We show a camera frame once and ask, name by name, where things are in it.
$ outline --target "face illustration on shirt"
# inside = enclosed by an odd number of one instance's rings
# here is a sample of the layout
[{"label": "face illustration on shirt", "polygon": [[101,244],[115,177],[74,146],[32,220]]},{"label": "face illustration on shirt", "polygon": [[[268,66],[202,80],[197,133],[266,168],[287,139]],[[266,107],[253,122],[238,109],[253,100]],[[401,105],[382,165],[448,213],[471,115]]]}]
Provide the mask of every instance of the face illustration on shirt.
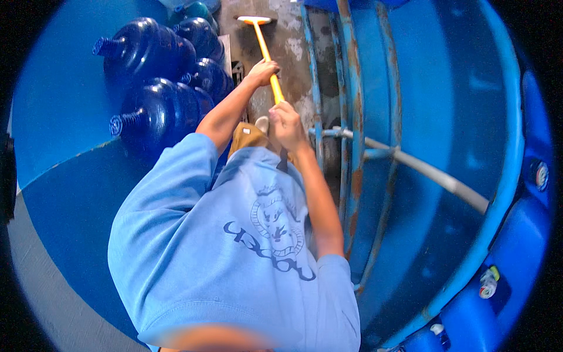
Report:
[{"label": "face illustration on shirt", "polygon": [[270,240],[274,256],[299,253],[305,242],[301,220],[297,219],[294,202],[282,188],[273,185],[258,192],[250,216],[256,230]]}]

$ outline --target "hand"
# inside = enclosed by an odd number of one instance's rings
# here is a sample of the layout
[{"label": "hand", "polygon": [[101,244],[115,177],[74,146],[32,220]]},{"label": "hand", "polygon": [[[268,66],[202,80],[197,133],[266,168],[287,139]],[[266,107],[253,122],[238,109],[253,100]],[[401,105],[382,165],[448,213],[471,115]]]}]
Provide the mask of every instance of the hand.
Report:
[{"label": "hand", "polygon": [[301,117],[287,101],[274,105],[269,112],[270,122],[274,125],[274,136],[288,152],[296,153],[303,148],[311,148]]},{"label": "hand", "polygon": [[270,84],[270,77],[280,71],[280,66],[276,61],[268,61],[266,59],[260,60],[259,63],[254,65],[252,70],[248,73],[246,78],[250,81],[256,82],[259,87],[267,86]]}]

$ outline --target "brown pants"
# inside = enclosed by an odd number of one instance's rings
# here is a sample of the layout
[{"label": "brown pants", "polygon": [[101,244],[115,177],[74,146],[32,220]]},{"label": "brown pants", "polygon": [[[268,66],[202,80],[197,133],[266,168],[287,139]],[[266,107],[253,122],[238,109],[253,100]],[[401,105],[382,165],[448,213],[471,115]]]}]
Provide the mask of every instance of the brown pants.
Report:
[{"label": "brown pants", "polygon": [[[250,123],[240,122],[233,133],[233,143],[231,144],[231,150],[229,150],[229,158],[237,150],[248,146],[263,146],[279,155],[279,151],[270,142],[268,136],[262,133],[258,127]],[[301,172],[297,159],[292,153],[288,153],[287,161],[291,162],[297,171]]]}]

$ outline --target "light blue t-shirt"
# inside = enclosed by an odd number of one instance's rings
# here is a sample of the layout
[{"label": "light blue t-shirt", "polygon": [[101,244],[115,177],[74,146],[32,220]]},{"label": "light blue t-shirt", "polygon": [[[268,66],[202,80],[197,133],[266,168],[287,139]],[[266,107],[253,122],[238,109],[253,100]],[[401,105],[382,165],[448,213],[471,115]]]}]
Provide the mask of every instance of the light blue t-shirt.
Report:
[{"label": "light blue t-shirt", "polygon": [[243,148],[209,190],[217,157],[207,136],[189,134],[115,217],[109,269],[139,340],[157,351],[167,327],[220,322],[290,351],[358,351],[350,266],[311,254],[299,172],[291,163],[277,170],[266,148]]}]

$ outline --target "shoe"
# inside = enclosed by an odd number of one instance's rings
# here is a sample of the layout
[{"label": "shoe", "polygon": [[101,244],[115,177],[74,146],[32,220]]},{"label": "shoe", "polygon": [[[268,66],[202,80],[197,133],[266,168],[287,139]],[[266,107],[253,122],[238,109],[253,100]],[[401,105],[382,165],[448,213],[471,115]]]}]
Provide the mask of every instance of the shoe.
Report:
[{"label": "shoe", "polygon": [[268,116],[260,116],[254,123],[254,126],[267,136],[268,128],[270,127],[270,118],[268,118]]}]

